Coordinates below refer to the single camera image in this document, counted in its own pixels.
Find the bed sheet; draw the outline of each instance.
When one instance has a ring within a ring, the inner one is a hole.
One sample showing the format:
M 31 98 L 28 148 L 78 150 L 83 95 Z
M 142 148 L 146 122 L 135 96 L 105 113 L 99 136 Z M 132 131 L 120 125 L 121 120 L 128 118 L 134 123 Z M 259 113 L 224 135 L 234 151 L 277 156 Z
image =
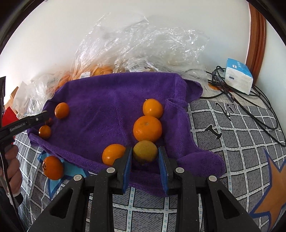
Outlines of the bed sheet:
M 247 108 L 267 125 L 275 125 L 275 119 L 269 110 L 256 106 Z M 280 173 L 285 167 L 285 147 L 273 142 L 237 105 L 224 101 L 197 100 L 189 104 L 187 111 L 195 143 L 225 160 L 226 173 L 220 181 L 250 213 L 261 231 L 268 231 L 285 211 L 283 206 L 286 202 L 281 202 L 281 208 L 276 209 L 279 214 L 270 214 L 264 201 L 267 196 L 274 197 L 271 186 L 282 180 L 278 174 L 276 179 L 271 174 Z M 280 132 L 277 129 L 271 133 L 282 141 Z M 19 213 L 28 228 L 68 180 L 64 180 L 55 194 L 50 196 L 48 178 L 44 176 L 38 160 L 42 149 L 30 146 L 26 132 L 16 137 L 15 144 L 19 146 L 18 158 L 23 173 L 24 202 L 19 207 Z M 114 231 L 173 232 L 176 201 L 176 196 L 160 198 L 129 188 L 125 195 L 113 197 Z M 198 202 L 200 231 L 204 231 L 200 195 Z M 86 219 L 86 231 L 89 231 L 89 215 Z

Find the orange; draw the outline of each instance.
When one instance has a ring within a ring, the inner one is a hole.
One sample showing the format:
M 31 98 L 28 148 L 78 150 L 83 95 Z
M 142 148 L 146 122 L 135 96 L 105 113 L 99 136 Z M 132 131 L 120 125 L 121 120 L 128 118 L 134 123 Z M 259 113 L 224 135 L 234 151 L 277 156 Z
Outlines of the orange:
M 113 68 L 109 66 L 98 67 L 92 73 L 92 76 L 105 75 L 113 73 Z
M 107 146 L 102 153 L 102 162 L 112 166 L 114 160 L 121 158 L 124 155 L 125 147 L 120 144 L 111 144 Z
M 58 180 L 63 177 L 63 163 L 55 156 L 48 156 L 43 161 L 43 171 L 47 178 Z
M 49 137 L 51 137 L 52 131 L 51 128 L 47 125 L 43 125 L 40 129 L 39 129 L 39 136 L 42 139 L 48 139 Z
M 220 90 L 219 87 L 214 86 L 214 85 L 211 85 L 210 83 L 208 84 L 208 86 L 209 86 L 211 89 Z
M 61 80 L 59 81 L 59 84 L 57 85 L 58 88 L 62 87 L 65 83 L 69 82 L 71 80 L 70 74 L 65 74 Z
M 62 102 L 55 108 L 55 116 L 58 119 L 63 119 L 69 115 L 69 106 L 67 103 Z
M 148 140 L 154 143 L 162 135 L 162 125 L 155 117 L 142 116 L 134 123 L 133 134 L 138 141 Z
M 133 157 L 141 164 L 154 161 L 157 155 L 158 148 L 154 143 L 147 140 L 138 142 L 133 148 Z
M 143 114 L 153 116 L 157 119 L 162 117 L 164 112 L 163 106 L 155 99 L 147 99 L 143 104 Z

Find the human hand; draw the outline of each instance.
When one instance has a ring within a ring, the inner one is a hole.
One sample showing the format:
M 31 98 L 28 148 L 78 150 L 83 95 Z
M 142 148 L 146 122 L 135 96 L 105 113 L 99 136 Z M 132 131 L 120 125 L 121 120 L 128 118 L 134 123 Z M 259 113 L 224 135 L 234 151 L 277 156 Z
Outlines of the human hand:
M 13 194 L 17 193 L 22 185 L 22 173 L 20 171 L 20 162 L 16 158 L 18 154 L 18 147 L 13 145 L 5 154 L 6 160 L 10 161 L 7 169 L 8 179 L 10 180 L 10 187 Z M 3 175 L 3 170 L 0 168 L 0 176 Z

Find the barcode label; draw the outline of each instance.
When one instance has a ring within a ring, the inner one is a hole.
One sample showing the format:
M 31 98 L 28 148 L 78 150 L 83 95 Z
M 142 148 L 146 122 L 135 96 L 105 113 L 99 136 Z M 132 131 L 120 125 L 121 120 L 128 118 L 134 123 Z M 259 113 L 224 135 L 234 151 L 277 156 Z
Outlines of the barcode label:
M 85 72 L 80 75 L 80 79 L 90 77 L 90 72 Z
M 131 73 L 139 73 L 139 72 L 148 72 L 150 69 L 143 64 L 135 64 L 127 66 L 129 72 Z

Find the red object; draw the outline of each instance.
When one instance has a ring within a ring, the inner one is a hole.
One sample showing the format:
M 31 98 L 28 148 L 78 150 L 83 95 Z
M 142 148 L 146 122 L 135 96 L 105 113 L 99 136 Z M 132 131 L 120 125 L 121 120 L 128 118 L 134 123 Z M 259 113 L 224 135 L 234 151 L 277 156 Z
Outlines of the red object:
M 13 112 L 13 110 L 8 107 L 2 117 L 2 126 L 7 126 L 10 123 L 13 123 L 15 121 L 19 120 L 16 116 L 16 114 Z

